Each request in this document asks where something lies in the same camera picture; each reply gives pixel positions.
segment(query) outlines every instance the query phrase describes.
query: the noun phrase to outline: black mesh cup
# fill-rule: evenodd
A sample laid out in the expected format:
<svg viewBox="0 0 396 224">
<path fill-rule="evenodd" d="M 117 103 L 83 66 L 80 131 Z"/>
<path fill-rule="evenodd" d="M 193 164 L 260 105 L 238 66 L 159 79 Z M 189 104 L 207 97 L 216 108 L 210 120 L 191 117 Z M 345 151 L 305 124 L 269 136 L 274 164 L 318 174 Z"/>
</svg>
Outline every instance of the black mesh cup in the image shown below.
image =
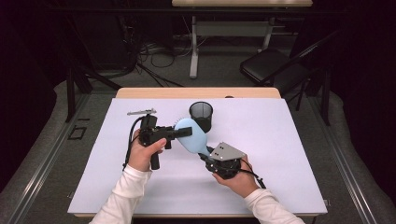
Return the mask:
<svg viewBox="0 0 396 224">
<path fill-rule="evenodd" d="M 204 133 L 212 128 L 213 107 L 207 102 L 196 102 L 190 106 L 190 115 Z"/>
</svg>

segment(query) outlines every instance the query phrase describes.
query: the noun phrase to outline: person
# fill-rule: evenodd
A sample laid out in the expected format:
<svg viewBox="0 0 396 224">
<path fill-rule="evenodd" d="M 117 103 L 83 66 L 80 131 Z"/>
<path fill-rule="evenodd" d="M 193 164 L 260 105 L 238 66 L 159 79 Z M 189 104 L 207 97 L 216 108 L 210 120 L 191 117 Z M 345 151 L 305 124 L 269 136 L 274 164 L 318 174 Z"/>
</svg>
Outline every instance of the person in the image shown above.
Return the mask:
<svg viewBox="0 0 396 224">
<path fill-rule="evenodd" d="M 134 132 L 134 139 L 138 139 L 138 135 L 139 130 Z M 134 209 L 143 198 L 145 186 L 152 174 L 149 169 L 151 155 L 163 152 L 165 144 L 164 138 L 148 147 L 140 145 L 138 140 L 133 141 L 131 155 L 121 178 L 91 224 L 131 223 Z M 248 170 L 251 167 L 247 165 L 248 156 L 243 160 L 246 163 L 241 162 L 241 168 Z M 213 176 L 219 184 L 244 198 L 247 208 L 260 223 L 303 223 L 282 206 L 269 189 L 260 189 L 253 175 L 241 172 L 231 179 L 222 179 L 216 173 Z"/>
</svg>

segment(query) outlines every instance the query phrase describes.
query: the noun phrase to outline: white tabletop surface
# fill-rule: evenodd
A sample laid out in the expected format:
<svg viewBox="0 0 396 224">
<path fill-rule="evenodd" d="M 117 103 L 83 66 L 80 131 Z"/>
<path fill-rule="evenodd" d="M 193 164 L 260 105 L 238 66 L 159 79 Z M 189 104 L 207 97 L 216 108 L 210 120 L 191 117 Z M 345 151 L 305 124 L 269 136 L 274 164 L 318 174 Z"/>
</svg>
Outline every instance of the white tabletop surface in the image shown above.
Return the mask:
<svg viewBox="0 0 396 224">
<path fill-rule="evenodd" d="M 68 213 L 97 213 L 120 178 L 129 131 L 140 117 L 128 112 L 155 108 L 157 125 L 173 126 L 190 116 L 189 107 L 197 101 L 214 108 L 209 146 L 225 142 L 246 152 L 254 172 L 292 213 L 327 213 L 287 104 L 265 98 L 113 99 Z M 251 216 L 243 199 L 219 185 L 199 156 L 177 140 L 160 155 L 160 165 L 136 217 Z"/>
</svg>

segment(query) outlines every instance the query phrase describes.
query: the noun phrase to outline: white long-sleeve shirt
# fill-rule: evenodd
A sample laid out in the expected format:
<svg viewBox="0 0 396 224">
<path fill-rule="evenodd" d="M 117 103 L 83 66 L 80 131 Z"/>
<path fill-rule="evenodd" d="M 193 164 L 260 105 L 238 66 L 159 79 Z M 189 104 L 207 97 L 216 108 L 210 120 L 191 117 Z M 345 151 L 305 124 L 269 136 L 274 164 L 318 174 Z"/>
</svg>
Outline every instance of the white long-sleeve shirt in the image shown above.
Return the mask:
<svg viewBox="0 0 396 224">
<path fill-rule="evenodd" d="M 93 218 L 91 224 L 130 224 L 134 209 L 145 193 L 151 171 L 140 172 L 127 165 L 106 203 Z M 261 224 L 300 224 L 303 221 L 287 211 L 269 189 L 256 189 L 245 199 L 247 208 Z"/>
</svg>

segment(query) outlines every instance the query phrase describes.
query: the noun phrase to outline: black curtain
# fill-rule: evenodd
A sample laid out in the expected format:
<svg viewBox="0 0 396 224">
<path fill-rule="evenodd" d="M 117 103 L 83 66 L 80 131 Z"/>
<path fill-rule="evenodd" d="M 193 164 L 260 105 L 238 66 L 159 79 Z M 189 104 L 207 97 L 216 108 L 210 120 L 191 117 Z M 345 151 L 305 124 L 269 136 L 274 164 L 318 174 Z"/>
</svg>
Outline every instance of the black curtain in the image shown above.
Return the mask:
<svg viewBox="0 0 396 224">
<path fill-rule="evenodd" d="M 343 99 L 352 143 L 376 183 L 396 204 L 396 4 L 316 0 L 314 7 L 348 13 L 341 20 L 308 19 L 294 50 L 342 29 L 331 48 L 311 63 L 332 60 L 331 89 Z"/>
<path fill-rule="evenodd" d="M 53 88 L 65 79 L 53 34 L 35 1 L 0 3 L 0 190 L 14 175 L 47 123 Z"/>
</svg>

